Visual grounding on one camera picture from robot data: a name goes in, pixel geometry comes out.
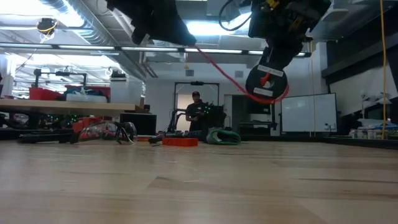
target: whiteboard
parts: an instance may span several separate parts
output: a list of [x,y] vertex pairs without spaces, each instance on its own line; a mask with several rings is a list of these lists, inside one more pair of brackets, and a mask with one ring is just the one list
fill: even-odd
[[334,93],[288,97],[281,105],[283,132],[337,132]]

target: red box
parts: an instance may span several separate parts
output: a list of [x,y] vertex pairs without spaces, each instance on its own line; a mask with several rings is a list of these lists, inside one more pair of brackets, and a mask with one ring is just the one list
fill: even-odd
[[43,88],[29,88],[30,100],[55,100],[58,96],[62,96],[62,94]]
[[198,146],[198,139],[191,138],[163,138],[165,146]]

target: yellow cable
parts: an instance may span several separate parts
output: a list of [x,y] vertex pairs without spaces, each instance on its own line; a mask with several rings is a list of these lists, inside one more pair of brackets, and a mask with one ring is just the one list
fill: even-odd
[[47,37],[49,36],[51,30],[47,32],[47,35],[44,37],[44,39],[42,39],[42,41],[40,41],[41,44],[43,44],[47,39]]
[[387,67],[387,53],[386,53],[386,37],[384,35],[384,11],[383,0],[380,0],[381,13],[381,42],[383,45],[383,130],[382,139],[386,138],[386,67]]
[[45,30],[41,30],[41,29],[39,29],[38,27],[36,27],[36,28],[37,28],[37,30],[40,31],[40,32],[48,32],[48,31],[54,29],[54,28],[57,26],[57,24],[58,24],[58,22],[56,22],[56,23],[54,24],[54,26],[52,26],[51,28],[48,28],[48,29],[45,29]]

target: cap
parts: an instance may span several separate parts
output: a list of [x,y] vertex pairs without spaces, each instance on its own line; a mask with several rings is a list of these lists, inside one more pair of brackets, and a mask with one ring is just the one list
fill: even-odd
[[194,92],[192,93],[192,96],[200,96],[200,93],[199,93],[198,91],[194,91]]

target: red cable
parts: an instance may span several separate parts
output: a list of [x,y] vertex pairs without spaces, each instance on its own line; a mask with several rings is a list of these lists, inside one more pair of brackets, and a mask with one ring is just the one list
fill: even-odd
[[[226,72],[224,72],[224,70],[223,70],[222,68],[220,68],[220,67],[217,65],[217,63],[214,62],[214,60],[213,60],[211,57],[207,56],[207,55],[206,55],[203,51],[201,51],[197,46],[195,46],[195,47],[196,47],[196,49],[198,49],[199,53],[207,59],[207,61],[209,61],[209,62],[210,62],[222,75],[225,76],[225,78],[227,78],[228,80],[230,80],[231,82],[233,82],[244,94],[246,94],[248,97],[250,97],[252,100],[254,100],[254,101],[258,102],[258,103],[265,104],[265,105],[274,104],[274,103],[276,103],[276,102],[279,102],[279,101],[283,100],[283,99],[287,96],[287,94],[289,93],[289,84],[288,84],[288,85],[286,86],[286,89],[285,89],[284,93],[283,93],[280,97],[278,97],[278,98],[276,98],[276,99],[274,99],[274,100],[265,100],[265,99],[262,99],[262,98],[258,98],[258,97],[256,97],[256,96],[254,96],[254,95],[248,93],[237,81],[235,81],[235,80],[234,80],[233,78],[231,78]],[[267,74],[266,77],[264,77],[264,79],[265,79],[266,81],[268,80],[267,77],[269,77],[269,74]]]
[[267,74],[261,78],[260,85],[264,86],[267,83],[270,76],[271,76],[271,74],[269,72],[267,72]]

